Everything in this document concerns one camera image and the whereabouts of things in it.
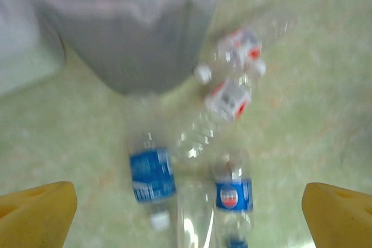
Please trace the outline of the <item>clear bottle red white label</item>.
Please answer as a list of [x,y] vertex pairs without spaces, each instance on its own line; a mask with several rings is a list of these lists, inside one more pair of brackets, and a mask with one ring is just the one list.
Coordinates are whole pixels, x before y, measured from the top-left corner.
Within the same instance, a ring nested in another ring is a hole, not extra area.
[[262,64],[262,49],[276,42],[297,23],[293,16],[268,16],[242,25],[217,40],[210,60],[194,68],[195,78],[206,85],[219,75],[243,73],[251,63]]
[[243,70],[211,83],[209,91],[185,111],[175,140],[176,156],[181,159],[200,156],[252,103],[256,84],[265,73],[265,62],[256,59]]

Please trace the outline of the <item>clear bin with plastic liner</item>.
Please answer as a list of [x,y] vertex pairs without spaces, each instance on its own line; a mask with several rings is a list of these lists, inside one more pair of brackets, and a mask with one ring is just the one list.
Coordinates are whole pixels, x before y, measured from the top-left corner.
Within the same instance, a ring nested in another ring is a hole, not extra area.
[[91,70],[117,92],[164,92],[198,62],[219,0],[36,0]]

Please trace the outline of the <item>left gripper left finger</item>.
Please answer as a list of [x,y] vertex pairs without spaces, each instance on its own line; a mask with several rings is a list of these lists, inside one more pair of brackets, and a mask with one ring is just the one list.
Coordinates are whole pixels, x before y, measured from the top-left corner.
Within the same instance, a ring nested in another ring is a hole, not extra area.
[[0,248],[63,248],[76,210],[69,181],[0,195]]

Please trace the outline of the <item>clear bottle blue round-logo label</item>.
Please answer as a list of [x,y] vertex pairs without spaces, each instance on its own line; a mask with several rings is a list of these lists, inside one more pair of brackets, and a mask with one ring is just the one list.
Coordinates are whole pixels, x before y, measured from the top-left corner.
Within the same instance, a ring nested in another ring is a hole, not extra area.
[[226,149],[212,167],[216,189],[215,216],[221,248],[249,248],[253,229],[253,191],[247,152]]

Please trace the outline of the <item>clear unlabelled slim bottle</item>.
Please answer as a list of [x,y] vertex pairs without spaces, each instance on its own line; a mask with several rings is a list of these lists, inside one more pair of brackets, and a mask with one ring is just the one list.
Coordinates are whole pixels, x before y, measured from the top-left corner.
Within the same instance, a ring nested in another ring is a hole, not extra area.
[[177,190],[177,248],[216,248],[210,185],[185,181]]

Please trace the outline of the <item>white storage box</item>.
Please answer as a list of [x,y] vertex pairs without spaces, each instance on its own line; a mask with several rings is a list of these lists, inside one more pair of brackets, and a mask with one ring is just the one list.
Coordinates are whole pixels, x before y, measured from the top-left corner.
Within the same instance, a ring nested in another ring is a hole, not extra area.
[[0,2],[0,98],[54,75],[64,63],[60,36],[44,17]]

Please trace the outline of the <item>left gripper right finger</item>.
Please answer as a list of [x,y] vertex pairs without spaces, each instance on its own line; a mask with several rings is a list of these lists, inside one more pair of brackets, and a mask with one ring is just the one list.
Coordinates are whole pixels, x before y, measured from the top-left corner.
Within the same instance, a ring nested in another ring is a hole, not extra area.
[[372,195],[313,182],[302,211],[316,248],[372,248]]

